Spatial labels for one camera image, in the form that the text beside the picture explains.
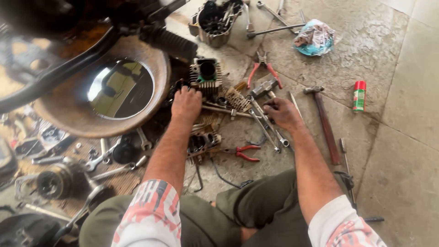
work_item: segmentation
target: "pliers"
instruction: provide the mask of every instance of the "pliers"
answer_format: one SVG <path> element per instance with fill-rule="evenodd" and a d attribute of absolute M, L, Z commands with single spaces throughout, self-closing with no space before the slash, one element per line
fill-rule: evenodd
<path fill-rule="evenodd" d="M 247 89 L 250 89 L 250 82 L 252 81 L 253 74 L 259 68 L 259 66 L 261 66 L 261 64 L 263 64 L 268 69 L 268 71 L 270 71 L 270 73 L 276 78 L 277 82 L 279 83 L 279 88 L 282 89 L 283 87 L 279 76 L 277 75 L 276 71 L 274 71 L 271 63 L 267 62 L 267 52 L 265 52 L 264 56 L 261 56 L 258 51 L 256 53 L 258 54 L 258 62 L 255 62 L 255 67 L 248 76 Z"/>
<path fill-rule="evenodd" d="M 231 148 L 231 149 L 223 149 L 222 152 L 224 153 L 234 153 L 236 155 L 236 157 L 241 157 L 245 160 L 248 160 L 250 162 L 259 162 L 259 159 L 254 159 L 254 158 L 250 158 L 247 155 L 241 153 L 244 150 L 247 149 L 261 149 L 260 146 L 256 146 L 256 145 L 249 145 L 249 146 L 245 146 L 245 147 L 236 147 L 236 148 Z"/>

